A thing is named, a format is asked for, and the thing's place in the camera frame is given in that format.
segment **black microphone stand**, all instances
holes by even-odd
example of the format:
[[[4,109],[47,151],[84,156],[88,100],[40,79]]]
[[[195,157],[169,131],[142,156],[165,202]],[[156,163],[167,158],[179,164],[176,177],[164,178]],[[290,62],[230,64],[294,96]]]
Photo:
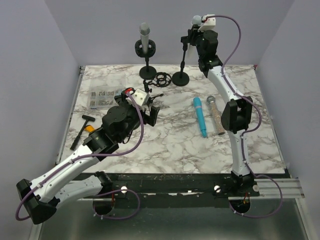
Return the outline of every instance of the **black microphone stand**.
[[[182,47],[183,57],[180,64],[180,71],[177,71],[175,74],[172,75],[173,84],[179,87],[183,87],[189,83],[189,75],[184,72],[184,68],[186,65],[185,63],[186,52],[188,50],[188,37],[187,36],[181,37],[181,43],[183,44],[183,47]]]
[[[149,40],[148,43],[148,52],[146,54],[144,54],[141,39],[136,41],[134,45],[135,53],[138,57],[145,59],[145,66],[142,67],[139,72],[140,77],[144,80],[152,80],[157,75],[157,70],[153,66],[149,66],[149,58],[155,54],[156,44],[152,40]]]

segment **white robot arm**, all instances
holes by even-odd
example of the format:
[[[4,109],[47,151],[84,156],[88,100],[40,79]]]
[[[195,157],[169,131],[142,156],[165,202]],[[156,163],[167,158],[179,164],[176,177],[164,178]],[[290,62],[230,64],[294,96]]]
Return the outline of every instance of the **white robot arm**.
[[[241,94],[239,90],[234,86],[228,75],[225,75],[226,78],[229,80],[229,83],[232,84],[233,89],[236,90],[238,94]],[[225,104],[229,103],[231,100],[242,100],[239,96],[235,95],[230,87],[226,84],[222,72],[221,72],[221,66],[215,66],[212,69],[208,71],[207,78],[215,85],[215,87],[218,89],[219,94],[222,96],[223,101]],[[242,155],[242,147],[241,147],[241,135],[245,130],[239,130],[236,133],[228,130],[227,133],[230,138],[231,143],[231,150],[232,150],[232,172],[237,176],[245,176],[250,174],[250,170],[247,168],[247,166],[244,164],[244,158]],[[248,146],[247,146],[247,137],[244,135],[243,139],[244,143],[244,155],[247,162],[249,162],[248,158]]]
[[[47,173],[29,181],[22,179],[16,185],[21,203],[16,212],[17,220],[31,218],[34,224],[49,219],[58,208],[67,202],[112,191],[112,181],[104,172],[82,181],[68,184],[85,169],[99,163],[108,156],[121,156],[132,152],[142,141],[144,124],[156,124],[159,107],[151,106],[150,115],[145,108],[150,96],[140,89],[127,88],[115,97],[119,106],[110,108],[102,118],[102,126],[91,132],[67,159]],[[141,135],[137,145],[123,153],[112,154],[125,138],[141,125]],[[20,218],[19,211],[24,205],[28,217]]]
[[[250,170],[244,163],[248,159],[248,146],[246,135],[243,136],[243,148],[241,137],[251,121],[252,105],[247,103],[244,96],[233,84],[226,73],[223,73],[223,63],[217,56],[218,34],[213,31],[216,26],[214,14],[194,16],[192,28],[188,30],[188,36],[182,37],[181,42],[196,47],[198,53],[199,69],[215,85],[222,96],[226,107],[221,116],[222,126],[227,130],[232,150],[232,173],[238,177],[239,184],[243,184],[243,176],[249,176]]]

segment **white wall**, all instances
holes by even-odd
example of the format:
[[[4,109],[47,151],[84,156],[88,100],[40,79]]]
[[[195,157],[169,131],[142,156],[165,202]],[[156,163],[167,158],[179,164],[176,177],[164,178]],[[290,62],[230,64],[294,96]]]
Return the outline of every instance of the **white wall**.
[[[1,0],[0,33],[0,239],[23,240],[16,183],[54,166],[79,70],[43,0]]]
[[[257,76],[284,160],[301,181],[320,237],[319,9],[319,0],[295,0]]]
[[[180,37],[194,15],[223,14],[238,20],[243,39],[230,64],[257,64],[293,0],[45,0],[81,65],[141,64],[134,45],[139,25],[150,25],[156,53],[150,64],[179,64]],[[236,25],[217,19],[222,61],[238,39]],[[198,64],[194,56],[188,64]]]

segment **silver bolt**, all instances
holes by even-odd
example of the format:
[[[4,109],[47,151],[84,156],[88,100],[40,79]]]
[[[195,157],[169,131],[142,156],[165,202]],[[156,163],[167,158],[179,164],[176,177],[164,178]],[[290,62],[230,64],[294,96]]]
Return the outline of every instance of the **silver bolt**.
[[[255,192],[259,192],[259,186],[258,185],[253,185],[252,189]]]

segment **silver microphone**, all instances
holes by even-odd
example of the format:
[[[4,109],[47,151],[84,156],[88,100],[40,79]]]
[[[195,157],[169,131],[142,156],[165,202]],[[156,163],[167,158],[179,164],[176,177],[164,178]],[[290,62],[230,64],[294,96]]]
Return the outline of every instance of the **silver microphone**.
[[[142,51],[144,54],[147,54],[149,49],[149,33],[150,33],[150,27],[148,23],[146,22],[141,23],[139,32],[140,32],[140,37],[142,42]]]

